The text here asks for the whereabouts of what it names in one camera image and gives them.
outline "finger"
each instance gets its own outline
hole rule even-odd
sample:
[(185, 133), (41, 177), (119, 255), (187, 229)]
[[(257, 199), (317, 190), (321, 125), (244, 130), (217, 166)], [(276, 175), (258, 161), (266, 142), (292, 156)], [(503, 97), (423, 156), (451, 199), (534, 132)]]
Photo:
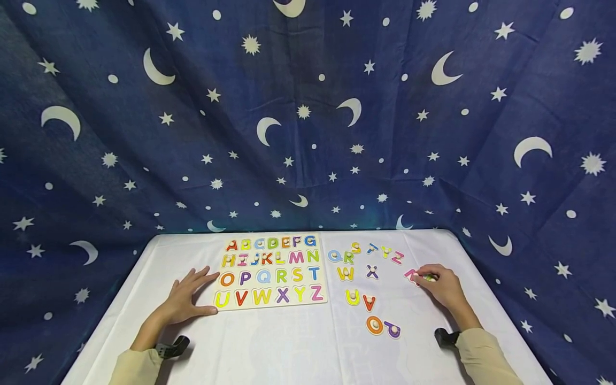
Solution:
[(188, 274), (186, 275), (186, 277), (184, 277), (184, 279), (182, 279), (182, 281), (180, 283), (184, 283), (190, 280), (190, 278), (195, 274), (195, 269), (190, 269), (190, 271), (188, 272)]
[(428, 265), (421, 266), (419, 270), (417, 270), (417, 274), (419, 275), (436, 274), (440, 276), (446, 270), (447, 268), (445, 268), (441, 264), (428, 264)]
[(193, 291), (196, 291), (201, 286), (206, 285), (212, 281), (216, 281), (216, 279), (218, 278), (220, 274), (221, 274), (220, 272), (216, 272), (216, 273), (206, 275), (205, 277), (201, 277), (195, 280), (195, 282), (193, 283)]
[(218, 314), (216, 306), (195, 306), (195, 316), (207, 316)]

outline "white star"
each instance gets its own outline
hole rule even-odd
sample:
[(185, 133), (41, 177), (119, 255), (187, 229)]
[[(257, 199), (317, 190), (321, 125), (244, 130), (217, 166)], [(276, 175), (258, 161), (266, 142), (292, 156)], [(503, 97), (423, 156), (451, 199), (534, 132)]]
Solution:
[(533, 331), (532, 329), (532, 325), (529, 325), (527, 320), (521, 321), (522, 322), (522, 329), (526, 330), (526, 333), (532, 333)]
[(104, 201), (106, 201), (106, 198), (103, 198), (103, 195), (101, 195), (100, 197), (97, 197), (96, 195), (94, 195), (94, 201), (92, 203), (96, 204), (96, 207), (99, 207), (100, 205), (104, 205)]
[(505, 23), (501, 23), (501, 27), (495, 31), (496, 33), (498, 33), (496, 40), (498, 40), (499, 38), (504, 38), (505, 40), (507, 40), (507, 36), (509, 36), (510, 33), (515, 31), (513, 28), (511, 28), (512, 25), (513, 22), (509, 23), (508, 25), (505, 25)]
[(342, 20), (342, 26), (351, 26), (351, 20), (353, 20), (353, 16), (351, 16), (351, 12), (350, 11), (343, 11), (342, 12), (342, 17), (340, 18), (340, 20)]
[(134, 188), (137, 188), (137, 186), (135, 186), (135, 182), (133, 182), (132, 180), (128, 180), (128, 183), (124, 184), (124, 188), (126, 188), (127, 190), (131, 191)]
[(520, 200), (520, 202), (526, 202), (527, 206), (530, 206), (531, 203), (536, 203), (535, 202), (536, 195), (531, 195), (530, 191), (526, 191), (526, 194), (520, 194), (520, 195), (522, 195), (522, 199)]
[(55, 76), (55, 74), (60, 73), (60, 71), (55, 69), (55, 63), (53, 62), (48, 62), (47, 59), (43, 58), (42, 62), (39, 62), (38, 64), (42, 65), (43, 67), (45, 67), (45, 72), (44, 73), (51, 73), (52, 75)]
[(90, 297), (90, 291), (87, 288), (85, 288), (75, 293), (75, 299), (73, 301), (76, 301), (78, 304), (82, 304), (86, 302), (86, 300), (89, 297)]
[(304, 120), (310, 116), (310, 109), (307, 105), (302, 104), (298, 107), (298, 116)]
[(353, 154), (361, 154), (363, 151), (363, 146), (360, 144), (354, 144), (353, 146), (351, 146), (351, 152)]
[(26, 253), (30, 253), (31, 257), (30, 258), (34, 258), (34, 257), (40, 257), (42, 258), (42, 253), (44, 253), (45, 250), (41, 249), (41, 245), (35, 246), (35, 245), (30, 245), (30, 250), (26, 251)]
[(500, 100), (507, 96), (505, 91), (507, 91), (507, 88), (500, 89), (499, 87), (496, 87), (496, 91), (490, 92), (492, 94), (492, 100), (498, 99), (498, 102), (500, 103)]
[(212, 188), (212, 190), (219, 190), (220, 188), (222, 188), (222, 184), (224, 182), (220, 179), (214, 179), (209, 183), (209, 186)]
[(107, 168), (115, 167), (118, 162), (118, 157), (113, 152), (106, 152), (101, 159), (103, 159), (103, 166), (107, 166)]
[(175, 41), (176, 39), (180, 39), (181, 41), (184, 41), (184, 39), (182, 39), (182, 33), (184, 33), (184, 31), (181, 30), (177, 26), (177, 23), (175, 25), (171, 25), (170, 23), (167, 23), (167, 25), (169, 26), (169, 31), (167, 31), (167, 33), (170, 34), (171, 37), (173, 38), (172, 41)]
[(425, 187), (431, 186), (434, 183), (434, 178), (432, 176), (429, 176), (427, 178), (424, 178), (424, 182), (423, 185)]
[(593, 41), (583, 42), (582, 47), (576, 49), (577, 55), (575, 56), (574, 62), (581, 62), (582, 65), (590, 62), (594, 63), (594, 60), (597, 56), (601, 55), (601, 46), (603, 43), (598, 43), (597, 38), (594, 38)]
[(370, 75), (370, 72), (375, 70), (375, 64), (376, 63), (373, 63), (372, 60), (368, 60), (368, 63), (364, 64), (364, 66), (366, 67), (364, 72), (367, 72), (368, 75)]
[(458, 163), (460, 164), (460, 167), (462, 167), (462, 166), (467, 166), (468, 167), (468, 163), (469, 162), (470, 161), (468, 160), (468, 157), (466, 157), (466, 156), (464, 158), (461, 156), (460, 160), (458, 161)]
[(41, 361), (43, 361), (43, 355), (39, 354), (38, 357), (32, 357), (30, 359), (30, 363), (27, 364), (25, 367), (23, 367), (24, 369), (26, 369), (26, 373), (28, 373), (30, 370), (34, 370), (36, 369), (36, 367), (38, 366), (38, 364), (41, 363)]
[(159, 116), (159, 118), (162, 120), (160, 124), (166, 124), (167, 126), (170, 126), (171, 122), (174, 121), (173, 119), (171, 119), (172, 116), (173, 114), (167, 115), (166, 112), (163, 112), (163, 116)]
[(15, 228), (13, 230), (19, 229), (21, 231), (26, 231), (26, 227), (34, 226), (34, 223), (32, 223), (33, 220), (34, 218), (26, 219), (26, 217), (22, 217), (20, 221), (13, 222), (13, 224), (15, 225)]
[(603, 313), (603, 317), (607, 317), (607, 315), (609, 314), (610, 317), (616, 318), (614, 317), (614, 313), (612, 313), (614, 310), (616, 310), (616, 307), (611, 307), (607, 303), (606, 299), (604, 299), (603, 301), (599, 301), (595, 298), (594, 300), (597, 301), (597, 306), (595, 306), (594, 308), (601, 310), (601, 312)]
[(530, 299), (534, 299), (535, 301), (537, 300), (537, 295), (535, 293), (533, 293), (533, 289), (527, 289), (524, 288), (524, 292), (526, 294), (528, 294), (528, 296), (530, 297)]
[(208, 88), (208, 97), (210, 102), (216, 101), (220, 103), (220, 100), (218, 100), (219, 96), (222, 95), (216, 93), (216, 88), (214, 88), (213, 91)]
[(590, 152), (588, 153), (588, 156), (583, 156), (582, 160), (584, 162), (582, 162), (582, 165), (580, 167), (584, 169), (586, 174), (592, 174), (594, 176), (597, 176), (597, 174), (599, 174), (601, 171), (606, 170), (603, 168), (603, 165), (607, 162), (601, 160), (601, 154), (595, 155)]
[(427, 119), (428, 118), (428, 114), (429, 114), (429, 112), (426, 112), (426, 109), (424, 108), (424, 110), (422, 112), (418, 112), (417, 113), (417, 119), (415, 119), (415, 120), (422, 121), (424, 119)]
[(558, 261), (558, 266), (554, 266), (554, 268), (558, 270), (557, 275), (562, 275), (565, 279), (568, 279), (567, 275), (573, 275), (569, 272), (569, 265), (563, 266), (560, 261)]
[(503, 206), (503, 204), (499, 204), (496, 205), (496, 212), (500, 213), (501, 216), (505, 215), (505, 214), (509, 214), (509, 211), (507, 211), (508, 207), (507, 206)]

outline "fabric backdrop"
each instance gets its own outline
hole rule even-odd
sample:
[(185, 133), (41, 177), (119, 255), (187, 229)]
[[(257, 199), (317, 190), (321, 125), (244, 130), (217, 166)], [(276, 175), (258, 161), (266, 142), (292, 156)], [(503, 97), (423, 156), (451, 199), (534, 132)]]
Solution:
[(158, 233), (411, 226), (615, 381), (612, 1), (1, 4), (0, 383), (58, 384)]

